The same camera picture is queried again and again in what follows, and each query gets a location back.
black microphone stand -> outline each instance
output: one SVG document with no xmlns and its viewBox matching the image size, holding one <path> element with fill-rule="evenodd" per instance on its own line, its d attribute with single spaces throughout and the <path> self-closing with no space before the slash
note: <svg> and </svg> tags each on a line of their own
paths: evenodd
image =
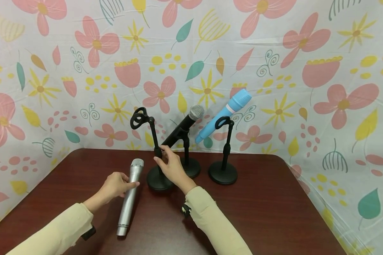
<svg viewBox="0 0 383 255">
<path fill-rule="evenodd" d="M 230 117 L 223 116 L 216 121 L 215 128 L 219 129 L 224 125 L 228 125 L 227 142 L 223 148 L 223 161 L 216 161 L 209 167 L 210 178 L 221 185 L 231 185 L 237 181 L 237 169 L 227 162 L 230 155 L 231 131 L 233 130 L 234 121 Z"/>
<path fill-rule="evenodd" d="M 153 142 L 155 144 L 155 156 L 158 158 L 162 158 L 162 150 L 160 149 L 159 143 L 157 142 L 155 119 L 153 117 L 148 116 L 145 107 L 137 108 L 131 118 L 131 128 L 133 130 L 138 129 L 144 123 L 149 123 L 152 132 Z M 170 180 L 168 180 L 167 177 L 165 177 L 164 173 L 162 172 L 162 169 L 159 166 L 153 167 L 148 172 L 148 177 L 146 178 L 146 181 L 148 182 L 149 188 L 155 191 L 169 190 L 174 186 L 174 184 Z"/>
</svg>

microphone grille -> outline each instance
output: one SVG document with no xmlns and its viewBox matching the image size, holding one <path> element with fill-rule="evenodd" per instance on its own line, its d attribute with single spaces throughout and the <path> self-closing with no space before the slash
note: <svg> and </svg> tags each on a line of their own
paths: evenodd
<svg viewBox="0 0 383 255">
<path fill-rule="evenodd" d="M 205 112 L 205 110 L 204 110 L 204 107 L 202 105 L 195 104 L 189 110 L 189 117 L 192 120 L 196 121 L 196 120 L 203 117 L 204 112 Z"/>
<path fill-rule="evenodd" d="M 144 164 L 143 160 L 141 160 L 140 158 L 135 158 L 135 159 L 132 161 L 131 166 L 133 166 L 133 165 L 138 165 L 138 166 L 143 167 L 143 164 Z"/>
</svg>

brown table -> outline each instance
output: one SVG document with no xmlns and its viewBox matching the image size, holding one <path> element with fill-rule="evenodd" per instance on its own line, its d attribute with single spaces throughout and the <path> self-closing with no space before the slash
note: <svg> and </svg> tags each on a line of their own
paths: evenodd
<svg viewBox="0 0 383 255">
<path fill-rule="evenodd" d="M 345 254 L 284 161 L 277 156 L 232 154 L 237 167 L 234 185 L 210 180 L 207 169 L 222 154 L 192 153 L 202 172 L 195 179 L 215 199 L 254 255 Z M 117 239 L 122 198 L 95 214 L 97 233 L 79 240 L 68 255 L 204 255 L 216 254 L 208 238 L 191 218 L 180 213 L 184 195 L 177 188 L 159 194 L 146 184 L 153 167 L 151 151 L 81 149 L 66 157 L 0 223 L 0 255 L 43 228 L 76 202 L 94 194 L 114 171 L 129 175 L 133 159 L 145 161 L 137 191 L 133 220 L 126 239 Z"/>
</svg>

pink dot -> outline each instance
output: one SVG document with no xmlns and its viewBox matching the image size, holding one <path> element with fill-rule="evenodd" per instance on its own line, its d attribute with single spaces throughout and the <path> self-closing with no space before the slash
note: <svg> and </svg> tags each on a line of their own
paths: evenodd
<svg viewBox="0 0 383 255">
<path fill-rule="evenodd" d="M 359 160 L 359 159 L 356 160 L 356 164 L 361 165 L 361 166 L 366 166 L 366 163 L 364 161 Z"/>
<path fill-rule="evenodd" d="M 371 172 L 372 172 L 373 175 L 376 175 L 376 176 L 379 176 L 379 177 L 383 176 L 383 173 L 381 171 L 379 171 L 379 170 L 372 169 Z"/>
<path fill-rule="evenodd" d="M 17 156 L 13 156 L 9 159 L 9 164 L 15 166 L 20 163 L 20 158 Z"/>
<path fill-rule="evenodd" d="M 308 126 L 308 133 L 310 135 L 316 135 L 317 134 L 317 129 L 314 126 Z"/>
</svg>

fabric backdrop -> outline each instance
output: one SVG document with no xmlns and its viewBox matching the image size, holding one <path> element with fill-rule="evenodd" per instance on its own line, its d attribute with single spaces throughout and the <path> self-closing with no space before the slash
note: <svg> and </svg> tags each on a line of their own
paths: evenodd
<svg viewBox="0 0 383 255">
<path fill-rule="evenodd" d="M 0 220 L 73 150 L 151 150 L 137 107 L 162 142 L 202 104 L 195 137 L 242 88 L 232 151 L 283 158 L 348 254 L 383 254 L 383 0 L 0 1 Z"/>
</svg>

